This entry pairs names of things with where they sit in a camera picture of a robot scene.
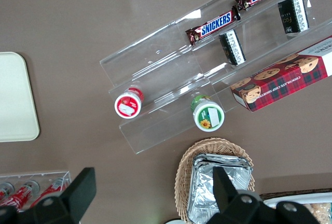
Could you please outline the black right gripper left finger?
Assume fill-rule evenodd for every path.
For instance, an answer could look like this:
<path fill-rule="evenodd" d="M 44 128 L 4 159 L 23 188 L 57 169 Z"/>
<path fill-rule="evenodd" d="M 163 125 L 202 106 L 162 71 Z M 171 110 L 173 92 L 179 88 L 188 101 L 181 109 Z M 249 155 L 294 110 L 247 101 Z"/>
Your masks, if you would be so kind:
<path fill-rule="evenodd" d="M 95 196 L 95 169 L 86 167 L 63 192 L 48 194 L 33 207 L 34 222 L 80 223 Z"/>

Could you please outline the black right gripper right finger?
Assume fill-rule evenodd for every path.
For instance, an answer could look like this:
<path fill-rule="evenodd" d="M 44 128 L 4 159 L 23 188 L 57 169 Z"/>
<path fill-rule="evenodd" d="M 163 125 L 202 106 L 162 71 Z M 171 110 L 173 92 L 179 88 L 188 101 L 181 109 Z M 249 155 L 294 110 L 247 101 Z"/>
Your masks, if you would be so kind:
<path fill-rule="evenodd" d="M 219 212 L 208 223 L 275 223 L 274 209 L 257 193 L 237 190 L 222 167 L 213 168 L 213 193 Z"/>

